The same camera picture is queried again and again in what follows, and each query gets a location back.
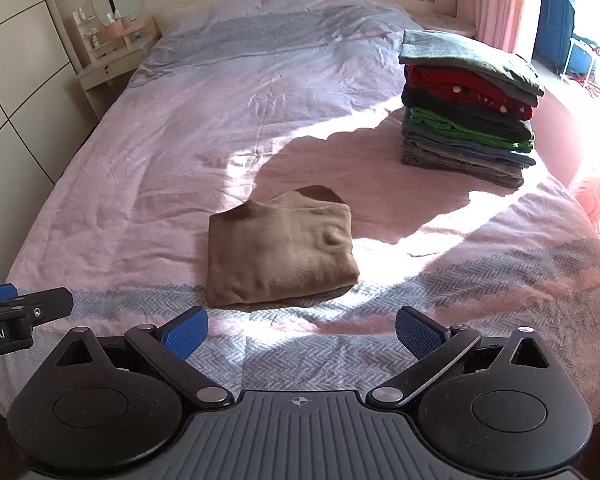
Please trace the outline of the brown knit sweater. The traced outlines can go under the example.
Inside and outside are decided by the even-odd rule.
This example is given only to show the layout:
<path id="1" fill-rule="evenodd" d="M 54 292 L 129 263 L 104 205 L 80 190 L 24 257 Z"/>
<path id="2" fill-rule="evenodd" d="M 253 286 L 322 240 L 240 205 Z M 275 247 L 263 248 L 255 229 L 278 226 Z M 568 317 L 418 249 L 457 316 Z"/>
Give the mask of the brown knit sweater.
<path id="1" fill-rule="evenodd" d="M 214 214 L 207 301 L 220 308 L 330 294 L 356 284 L 352 211 L 331 188 L 310 185 Z"/>

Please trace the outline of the khaki folded garment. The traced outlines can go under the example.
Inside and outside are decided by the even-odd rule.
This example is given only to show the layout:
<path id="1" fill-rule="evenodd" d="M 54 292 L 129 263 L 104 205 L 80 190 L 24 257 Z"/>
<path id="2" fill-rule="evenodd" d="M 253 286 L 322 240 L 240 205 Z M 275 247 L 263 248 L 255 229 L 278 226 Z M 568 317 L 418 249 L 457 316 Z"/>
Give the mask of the khaki folded garment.
<path id="1" fill-rule="evenodd" d="M 522 170 L 516 166 L 438 148 L 420 148 L 408 141 L 402 142 L 402 150 L 402 162 L 407 166 L 468 174 L 512 190 L 524 184 Z"/>

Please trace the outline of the blue-grey folded garment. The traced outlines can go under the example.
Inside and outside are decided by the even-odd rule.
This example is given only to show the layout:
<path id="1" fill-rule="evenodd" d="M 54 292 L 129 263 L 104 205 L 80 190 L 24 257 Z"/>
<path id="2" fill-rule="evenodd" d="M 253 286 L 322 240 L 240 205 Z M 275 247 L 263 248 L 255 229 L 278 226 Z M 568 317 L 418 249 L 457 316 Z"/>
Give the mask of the blue-grey folded garment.
<path id="1" fill-rule="evenodd" d="M 528 154 L 506 150 L 506 148 L 485 146 L 471 140 L 448 138 L 431 132 L 422 126 L 412 124 L 407 115 L 404 115 L 402 120 L 402 136 L 407 142 L 427 150 L 435 148 L 439 151 L 460 153 L 519 168 L 529 168 L 536 164 L 536 160 Z"/>

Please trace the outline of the green folded garment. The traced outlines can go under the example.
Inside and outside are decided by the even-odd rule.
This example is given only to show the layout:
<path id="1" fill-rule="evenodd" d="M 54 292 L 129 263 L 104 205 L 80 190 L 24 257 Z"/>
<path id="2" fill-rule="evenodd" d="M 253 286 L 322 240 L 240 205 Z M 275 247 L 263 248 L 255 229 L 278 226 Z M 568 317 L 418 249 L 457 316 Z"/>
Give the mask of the green folded garment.
<path id="1" fill-rule="evenodd" d="M 521 153 L 530 153 L 534 148 L 534 135 L 529 131 L 521 134 L 482 131 L 475 127 L 462 126 L 421 107 L 407 107 L 405 118 L 410 125 L 422 127 L 448 139 L 472 141 L 490 148 L 505 148 Z"/>

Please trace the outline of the black folded garment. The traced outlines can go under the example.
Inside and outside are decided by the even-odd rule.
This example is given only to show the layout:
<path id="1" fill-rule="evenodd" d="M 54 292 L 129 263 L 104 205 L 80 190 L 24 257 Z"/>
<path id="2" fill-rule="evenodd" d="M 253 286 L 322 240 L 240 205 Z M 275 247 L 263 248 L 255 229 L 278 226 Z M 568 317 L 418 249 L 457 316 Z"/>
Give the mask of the black folded garment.
<path id="1" fill-rule="evenodd" d="M 404 87 L 402 102 L 407 107 L 429 110 L 459 126 L 481 133 L 493 134 L 509 141 L 526 142 L 534 139 L 528 122 L 510 117 L 500 117 L 494 110 L 438 99 L 430 96 L 424 90 Z"/>

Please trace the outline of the cream bedside table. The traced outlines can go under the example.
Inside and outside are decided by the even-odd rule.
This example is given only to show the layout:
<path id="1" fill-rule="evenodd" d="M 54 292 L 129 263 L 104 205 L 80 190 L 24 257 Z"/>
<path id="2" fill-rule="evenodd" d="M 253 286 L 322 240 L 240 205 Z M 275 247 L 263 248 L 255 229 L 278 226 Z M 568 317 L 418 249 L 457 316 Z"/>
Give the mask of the cream bedside table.
<path id="1" fill-rule="evenodd" d="M 98 119 L 120 96 L 133 73 L 159 39 L 151 14 L 140 14 L 118 39 L 110 39 L 106 25 L 90 16 L 76 26 L 88 62 L 76 74 L 82 90 Z"/>

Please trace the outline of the red patterned folded garment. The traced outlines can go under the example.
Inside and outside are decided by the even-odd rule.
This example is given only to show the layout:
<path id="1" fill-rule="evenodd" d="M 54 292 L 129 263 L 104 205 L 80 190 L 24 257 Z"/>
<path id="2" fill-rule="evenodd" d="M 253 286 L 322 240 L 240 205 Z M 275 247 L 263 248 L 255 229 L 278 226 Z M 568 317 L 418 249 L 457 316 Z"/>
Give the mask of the red patterned folded garment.
<path id="1" fill-rule="evenodd" d="M 500 115 L 530 120 L 534 105 L 509 96 L 486 78 L 453 67 L 407 65 L 406 85 L 443 101 L 490 108 Z"/>

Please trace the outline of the grey top folded garment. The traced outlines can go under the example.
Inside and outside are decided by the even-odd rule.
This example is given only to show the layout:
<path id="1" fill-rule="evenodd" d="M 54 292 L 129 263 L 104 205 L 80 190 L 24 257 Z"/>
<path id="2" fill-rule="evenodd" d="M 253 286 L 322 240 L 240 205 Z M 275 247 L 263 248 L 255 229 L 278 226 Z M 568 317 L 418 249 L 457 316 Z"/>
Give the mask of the grey top folded garment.
<path id="1" fill-rule="evenodd" d="M 529 105 L 538 105 L 544 96 L 540 77 L 525 58 L 452 32 L 404 29 L 399 60 L 403 65 L 467 70 Z"/>

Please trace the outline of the pink cup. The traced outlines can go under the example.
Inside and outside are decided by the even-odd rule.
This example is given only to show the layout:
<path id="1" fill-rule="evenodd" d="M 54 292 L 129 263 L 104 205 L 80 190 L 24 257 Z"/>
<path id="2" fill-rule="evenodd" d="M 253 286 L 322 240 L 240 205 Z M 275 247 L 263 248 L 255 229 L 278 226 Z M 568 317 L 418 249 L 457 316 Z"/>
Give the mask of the pink cup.
<path id="1" fill-rule="evenodd" d="M 131 27 L 132 22 L 127 15 L 121 15 L 115 18 L 111 14 L 107 15 L 106 32 L 110 39 L 121 38 Z"/>

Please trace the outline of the blue suitcase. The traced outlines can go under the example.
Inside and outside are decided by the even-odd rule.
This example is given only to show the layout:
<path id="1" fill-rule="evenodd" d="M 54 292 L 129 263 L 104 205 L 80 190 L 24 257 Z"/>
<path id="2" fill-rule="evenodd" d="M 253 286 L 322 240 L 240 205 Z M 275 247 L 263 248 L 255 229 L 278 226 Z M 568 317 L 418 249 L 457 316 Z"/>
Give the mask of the blue suitcase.
<path id="1" fill-rule="evenodd" d="M 571 45 L 583 41 L 574 33 L 575 17 L 576 0 L 541 0 L 533 54 L 556 74 L 584 76 L 592 66 L 592 54 Z"/>

